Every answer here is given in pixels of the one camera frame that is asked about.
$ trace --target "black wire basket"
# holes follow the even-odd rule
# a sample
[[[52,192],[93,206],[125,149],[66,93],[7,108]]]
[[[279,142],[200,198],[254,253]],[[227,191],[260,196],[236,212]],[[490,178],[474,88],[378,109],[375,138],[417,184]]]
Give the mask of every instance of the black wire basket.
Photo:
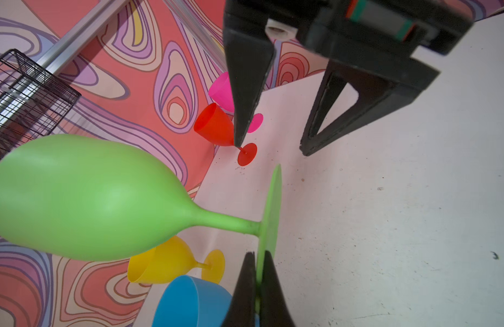
[[[0,160],[52,133],[81,94],[16,49],[0,56]]]

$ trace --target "white table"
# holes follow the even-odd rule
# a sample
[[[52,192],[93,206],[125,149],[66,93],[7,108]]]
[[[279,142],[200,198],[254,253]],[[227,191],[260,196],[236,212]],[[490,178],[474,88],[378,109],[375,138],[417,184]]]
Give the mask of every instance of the white table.
[[[297,326],[504,326],[504,15],[447,57],[415,57],[442,72],[417,101],[310,157],[299,143],[322,74],[264,92],[265,121],[245,140],[257,157],[239,167],[237,149],[219,149],[197,193],[206,209],[259,220],[281,163],[274,261]],[[224,252],[230,292],[257,245],[201,227],[180,236],[199,260]],[[165,287],[134,327],[151,325]]]

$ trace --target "patterned wallpaper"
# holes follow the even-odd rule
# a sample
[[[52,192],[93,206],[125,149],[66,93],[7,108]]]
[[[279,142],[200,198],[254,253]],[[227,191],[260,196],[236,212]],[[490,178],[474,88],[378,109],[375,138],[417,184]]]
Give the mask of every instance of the patterned wallpaper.
[[[504,0],[444,0],[475,20]],[[38,59],[98,0],[0,0],[0,54]],[[219,44],[224,0],[185,0]],[[275,41],[265,89],[325,69],[297,42]],[[60,77],[83,94],[55,133],[139,147],[164,162],[194,197],[217,150],[192,130],[221,74],[162,0],[131,0]],[[0,238],[0,327],[131,326],[150,285],[131,284],[128,260],[83,262]]]

